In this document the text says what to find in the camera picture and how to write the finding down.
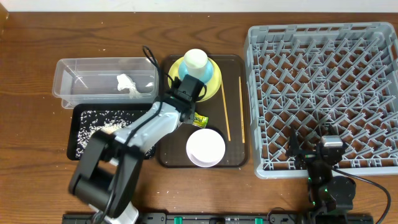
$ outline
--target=white paper cup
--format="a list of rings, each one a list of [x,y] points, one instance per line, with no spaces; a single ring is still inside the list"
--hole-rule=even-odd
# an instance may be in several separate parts
[[[212,167],[224,157],[223,137],[211,129],[195,131],[187,141],[188,158],[197,166]]]
[[[207,61],[207,54],[200,49],[191,49],[184,55],[188,74],[197,79],[201,79],[205,75]]]

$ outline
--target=plastic dish rack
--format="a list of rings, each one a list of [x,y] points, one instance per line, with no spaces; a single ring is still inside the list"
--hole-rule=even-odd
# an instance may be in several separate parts
[[[312,150],[329,124],[349,144],[337,168],[398,174],[398,40],[386,22],[254,26],[244,45],[254,171],[306,177],[290,127]]]

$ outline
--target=yellow snack packet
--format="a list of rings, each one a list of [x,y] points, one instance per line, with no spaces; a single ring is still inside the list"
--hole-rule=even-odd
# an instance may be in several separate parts
[[[193,125],[198,126],[199,128],[205,128],[209,118],[206,116],[202,116],[195,112],[195,117],[193,118]]]

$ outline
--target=plastic tub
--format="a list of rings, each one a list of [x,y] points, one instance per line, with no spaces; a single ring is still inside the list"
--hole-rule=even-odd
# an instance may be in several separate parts
[[[118,75],[126,74],[139,93],[118,90]],[[81,103],[152,103],[158,93],[157,70],[146,58],[61,59],[55,70],[53,95],[64,108]]]

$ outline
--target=yellow saucer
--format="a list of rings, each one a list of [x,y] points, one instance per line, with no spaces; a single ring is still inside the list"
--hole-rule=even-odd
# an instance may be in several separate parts
[[[171,66],[171,68],[169,70],[169,75],[172,77],[173,80],[175,79],[175,77],[179,77],[178,68],[180,67],[180,64],[182,63],[183,59],[184,59],[184,57],[181,57],[176,62],[174,62],[174,64]],[[218,65],[216,64],[216,62],[214,62],[211,58],[209,58],[209,61],[211,62],[212,66],[213,66],[213,77],[206,84],[207,92],[206,92],[205,97],[203,97],[203,99],[201,99],[198,102],[202,102],[202,101],[210,99],[212,96],[214,96],[214,94],[217,93],[218,89],[221,86],[221,70],[218,67]],[[172,82],[170,80],[168,80],[168,82],[169,82],[169,87],[171,87]],[[203,96],[203,94],[205,94],[205,89],[201,90],[199,96]]]

